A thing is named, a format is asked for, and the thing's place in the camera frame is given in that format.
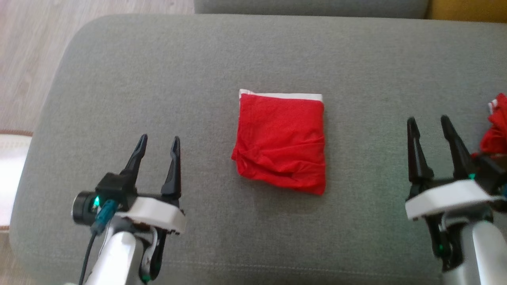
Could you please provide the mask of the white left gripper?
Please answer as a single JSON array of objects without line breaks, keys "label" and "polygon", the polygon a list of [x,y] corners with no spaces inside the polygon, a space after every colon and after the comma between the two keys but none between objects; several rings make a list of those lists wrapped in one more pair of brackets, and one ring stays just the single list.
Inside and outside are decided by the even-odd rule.
[{"label": "white left gripper", "polygon": [[[120,175],[137,179],[147,147],[147,134],[141,135]],[[181,142],[174,137],[170,149],[170,169],[161,194],[181,197]],[[115,215],[115,281],[151,282],[162,267],[167,235],[185,232],[187,219],[175,205],[153,197],[136,198],[132,208]]]}]

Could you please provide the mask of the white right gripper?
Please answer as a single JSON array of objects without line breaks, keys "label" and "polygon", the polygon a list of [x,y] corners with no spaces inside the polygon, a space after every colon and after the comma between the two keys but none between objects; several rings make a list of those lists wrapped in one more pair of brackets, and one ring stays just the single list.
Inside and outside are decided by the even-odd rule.
[{"label": "white right gripper", "polygon": [[[465,226],[480,221],[493,222],[493,206],[502,204],[502,195],[491,195],[474,181],[476,167],[466,145],[448,116],[442,115],[440,122],[451,151],[453,177],[459,181],[410,197],[404,208],[409,220],[425,220],[433,255],[441,260],[442,271],[449,272],[465,260],[461,236]],[[409,182],[427,189],[434,173],[426,162],[414,117],[407,120],[407,148]]]}]

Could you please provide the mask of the red white striped garment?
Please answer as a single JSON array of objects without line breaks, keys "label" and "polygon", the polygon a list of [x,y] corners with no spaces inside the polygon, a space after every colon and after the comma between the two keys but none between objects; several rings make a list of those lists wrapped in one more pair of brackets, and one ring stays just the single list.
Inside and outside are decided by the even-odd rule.
[{"label": "red white striped garment", "polygon": [[231,158],[250,180],[321,196],[326,189],[324,97],[239,90]]}]

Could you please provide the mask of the crumpled red garment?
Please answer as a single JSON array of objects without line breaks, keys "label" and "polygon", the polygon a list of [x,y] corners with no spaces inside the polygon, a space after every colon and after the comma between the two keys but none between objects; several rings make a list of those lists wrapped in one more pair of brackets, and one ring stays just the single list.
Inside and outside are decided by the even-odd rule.
[{"label": "crumpled red garment", "polygon": [[480,154],[507,155],[507,96],[500,93],[488,103],[490,128],[486,131],[479,144],[479,152],[473,153],[473,158]]}]

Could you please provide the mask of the grey fabric sofa seat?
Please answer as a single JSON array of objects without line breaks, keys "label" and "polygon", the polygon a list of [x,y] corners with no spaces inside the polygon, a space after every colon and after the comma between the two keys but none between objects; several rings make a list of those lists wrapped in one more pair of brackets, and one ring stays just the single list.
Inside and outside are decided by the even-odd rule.
[{"label": "grey fabric sofa seat", "polygon": [[[314,196],[240,177],[238,92],[320,93],[327,186]],[[440,116],[474,151],[507,92],[507,24],[260,15],[115,15],[70,42],[11,217],[37,284],[77,281],[90,231],[71,206],[149,136],[137,187],[160,192],[181,138],[187,231],[155,284],[440,285],[425,222],[407,219],[407,119],[450,177]]]}]

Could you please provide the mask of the white rug brown edge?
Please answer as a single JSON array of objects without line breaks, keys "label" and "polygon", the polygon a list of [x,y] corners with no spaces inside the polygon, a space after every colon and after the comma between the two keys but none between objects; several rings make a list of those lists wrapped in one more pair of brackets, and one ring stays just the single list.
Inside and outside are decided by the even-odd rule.
[{"label": "white rug brown edge", "polygon": [[0,233],[10,230],[15,197],[32,133],[0,129]]}]

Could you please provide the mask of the yellow cushion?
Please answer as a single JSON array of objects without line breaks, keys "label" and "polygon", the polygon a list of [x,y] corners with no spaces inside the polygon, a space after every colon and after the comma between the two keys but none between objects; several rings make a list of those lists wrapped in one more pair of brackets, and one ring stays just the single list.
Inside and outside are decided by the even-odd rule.
[{"label": "yellow cushion", "polygon": [[507,23],[507,0],[429,0],[426,19]]}]

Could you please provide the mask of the grey sofa back cushion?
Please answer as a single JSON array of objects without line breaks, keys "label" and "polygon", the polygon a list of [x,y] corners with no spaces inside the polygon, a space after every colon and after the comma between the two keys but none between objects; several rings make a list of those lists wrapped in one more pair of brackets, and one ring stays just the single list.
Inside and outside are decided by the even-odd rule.
[{"label": "grey sofa back cushion", "polygon": [[424,18],[429,0],[193,0],[196,14]]}]

